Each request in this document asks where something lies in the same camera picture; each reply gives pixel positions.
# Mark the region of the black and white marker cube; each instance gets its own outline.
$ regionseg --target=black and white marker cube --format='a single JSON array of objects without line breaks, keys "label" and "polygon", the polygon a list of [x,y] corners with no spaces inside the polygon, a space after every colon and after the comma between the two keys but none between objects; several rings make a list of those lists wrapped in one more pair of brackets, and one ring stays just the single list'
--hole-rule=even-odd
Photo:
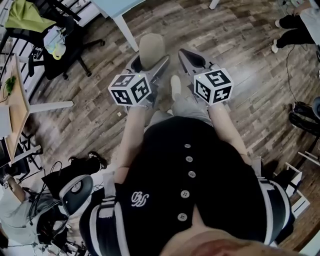
[{"label": "black and white marker cube", "polygon": [[137,106],[151,94],[146,74],[117,74],[109,85],[117,105]]},{"label": "black and white marker cube", "polygon": [[225,68],[197,74],[193,79],[194,93],[209,105],[230,99],[234,82]]}]

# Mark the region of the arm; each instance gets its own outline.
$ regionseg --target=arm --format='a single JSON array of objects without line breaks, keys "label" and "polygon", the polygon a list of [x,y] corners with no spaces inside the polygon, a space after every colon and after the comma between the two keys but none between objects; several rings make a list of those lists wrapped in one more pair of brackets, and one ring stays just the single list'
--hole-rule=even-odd
[{"label": "arm", "polygon": [[22,187],[20,187],[15,179],[13,177],[10,177],[8,180],[8,184],[13,192],[13,194],[19,199],[19,201],[22,203],[25,198],[26,198],[26,193],[25,191],[22,189]]},{"label": "arm", "polygon": [[129,167],[140,151],[144,139],[145,115],[146,108],[143,106],[131,107],[129,110],[118,150],[115,183],[122,184],[125,181]]},{"label": "arm", "polygon": [[243,161],[251,165],[244,141],[232,123],[225,106],[222,103],[211,105],[208,107],[208,112],[220,140],[232,145],[239,152]]},{"label": "arm", "polygon": [[311,6],[309,0],[306,0],[303,4],[301,4],[299,7],[295,8],[293,10],[293,15],[295,15],[295,16],[300,15],[303,10],[311,8],[311,7],[312,6]]}]

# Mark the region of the black shirt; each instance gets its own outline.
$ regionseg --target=black shirt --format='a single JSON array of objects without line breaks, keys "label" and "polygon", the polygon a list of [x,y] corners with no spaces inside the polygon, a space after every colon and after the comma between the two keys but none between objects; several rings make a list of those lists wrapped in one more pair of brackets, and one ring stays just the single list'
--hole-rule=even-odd
[{"label": "black shirt", "polygon": [[213,127],[172,117],[150,127],[122,185],[116,184],[130,255],[159,255],[192,225],[263,242],[266,208],[253,169]]}]

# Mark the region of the green cloth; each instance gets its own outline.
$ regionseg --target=green cloth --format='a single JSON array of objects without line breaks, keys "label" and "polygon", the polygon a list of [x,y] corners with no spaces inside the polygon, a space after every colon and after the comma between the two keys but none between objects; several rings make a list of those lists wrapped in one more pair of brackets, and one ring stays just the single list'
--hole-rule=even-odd
[{"label": "green cloth", "polygon": [[15,0],[11,5],[9,17],[4,27],[42,33],[46,28],[55,23],[50,19],[42,18],[38,13],[37,7],[32,2]]}]

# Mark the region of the white sneaker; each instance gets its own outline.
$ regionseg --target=white sneaker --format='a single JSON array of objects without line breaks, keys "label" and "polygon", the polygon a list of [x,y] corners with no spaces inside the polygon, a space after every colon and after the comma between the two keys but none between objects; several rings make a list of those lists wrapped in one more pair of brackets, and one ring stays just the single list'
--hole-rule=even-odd
[{"label": "white sneaker", "polygon": [[276,39],[273,40],[273,45],[271,46],[271,51],[276,54],[279,51],[279,48],[277,47],[277,41]]},{"label": "white sneaker", "polygon": [[280,20],[277,19],[275,22],[274,22],[275,26],[279,29],[281,29],[281,25],[280,25]]},{"label": "white sneaker", "polygon": [[181,94],[181,82],[180,78],[177,75],[171,77],[171,90],[172,90],[172,99],[176,100],[176,95]]}]

